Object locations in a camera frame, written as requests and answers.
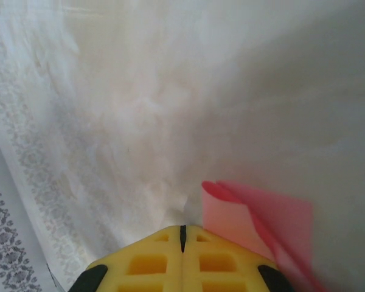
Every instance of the yellow object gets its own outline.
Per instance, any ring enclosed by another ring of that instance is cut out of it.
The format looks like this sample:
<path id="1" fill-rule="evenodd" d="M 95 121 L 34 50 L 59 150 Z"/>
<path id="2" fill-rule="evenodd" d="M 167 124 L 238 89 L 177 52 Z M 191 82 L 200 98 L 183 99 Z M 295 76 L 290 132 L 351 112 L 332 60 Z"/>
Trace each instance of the yellow object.
<path id="1" fill-rule="evenodd" d="M 273 262 L 197 226 L 165 228 L 87 270 L 100 266 L 108 271 L 95 292 L 293 291 L 269 289 L 258 267 L 279 273 Z"/>

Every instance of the white surface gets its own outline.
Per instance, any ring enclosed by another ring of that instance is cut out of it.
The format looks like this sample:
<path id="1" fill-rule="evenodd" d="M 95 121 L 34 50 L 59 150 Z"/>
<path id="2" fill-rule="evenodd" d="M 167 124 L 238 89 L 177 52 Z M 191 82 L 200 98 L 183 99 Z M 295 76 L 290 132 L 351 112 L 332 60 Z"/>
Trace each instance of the white surface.
<path id="1" fill-rule="evenodd" d="M 0 245 L 0 256 L 2 256 L 0 259 L 0 274 L 3 272 L 6 273 L 4 277 L 0 277 L 0 292 L 57 292 L 58 290 L 47 268 L 46 259 L 43 256 L 42 249 L 32 229 L 30 220 L 20 200 L 1 151 L 0 193 L 0 201 L 4 202 L 3 205 L 0 204 L 0 211 L 2 211 L 0 213 L 2 215 L 1 218 L 5 214 L 5 216 L 8 216 L 5 221 L 6 223 L 13 221 L 12 225 L 4 224 L 0 227 L 0 234 L 11 235 L 10 239 L 5 241 L 3 245 Z M 22 273 L 27 276 L 30 275 L 30 279 L 23 278 Z M 5 288 L 3 283 L 8 275 L 11 275 L 8 284 L 15 285 L 12 289 L 10 287 Z"/>
<path id="2" fill-rule="evenodd" d="M 0 10 L 0 146 L 65 287 L 200 223 L 223 178 L 312 200 L 316 274 L 365 291 L 365 1 L 20 3 Z"/>

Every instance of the black plastic part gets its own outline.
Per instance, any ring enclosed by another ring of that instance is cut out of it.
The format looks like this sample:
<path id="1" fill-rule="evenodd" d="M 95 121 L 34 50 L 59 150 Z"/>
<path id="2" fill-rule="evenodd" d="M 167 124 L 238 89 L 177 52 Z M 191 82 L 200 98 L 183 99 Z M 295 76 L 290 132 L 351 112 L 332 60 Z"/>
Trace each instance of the black plastic part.
<path id="1" fill-rule="evenodd" d="M 77 278 L 69 292 L 96 292 L 107 271 L 105 265 L 87 269 Z"/>
<path id="2" fill-rule="evenodd" d="M 258 271 L 270 292 L 296 292 L 280 271 L 266 265 L 260 265 Z"/>
<path id="3" fill-rule="evenodd" d="M 185 251 L 185 242 L 187 241 L 187 226 L 180 226 L 180 244 L 181 244 L 181 252 Z"/>

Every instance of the white curtain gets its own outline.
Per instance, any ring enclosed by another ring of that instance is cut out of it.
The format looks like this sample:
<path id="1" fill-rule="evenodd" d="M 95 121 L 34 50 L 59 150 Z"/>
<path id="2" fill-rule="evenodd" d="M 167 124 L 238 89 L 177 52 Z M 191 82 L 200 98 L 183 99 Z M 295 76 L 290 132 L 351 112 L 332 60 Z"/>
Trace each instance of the white curtain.
<path id="1" fill-rule="evenodd" d="M 365 0 L 1 0 L 0 147 L 65 288 L 221 178 L 312 200 L 365 291 Z"/>

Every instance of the pink paper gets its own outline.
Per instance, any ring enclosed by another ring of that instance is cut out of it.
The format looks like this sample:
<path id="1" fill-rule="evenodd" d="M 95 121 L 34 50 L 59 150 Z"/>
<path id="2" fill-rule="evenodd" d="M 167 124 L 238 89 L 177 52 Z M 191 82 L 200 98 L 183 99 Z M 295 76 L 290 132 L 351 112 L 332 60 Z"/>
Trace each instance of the pink paper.
<path id="1" fill-rule="evenodd" d="M 275 260 L 298 291 L 325 291 L 311 271 L 312 205 L 276 193 L 203 182 L 203 226 Z"/>

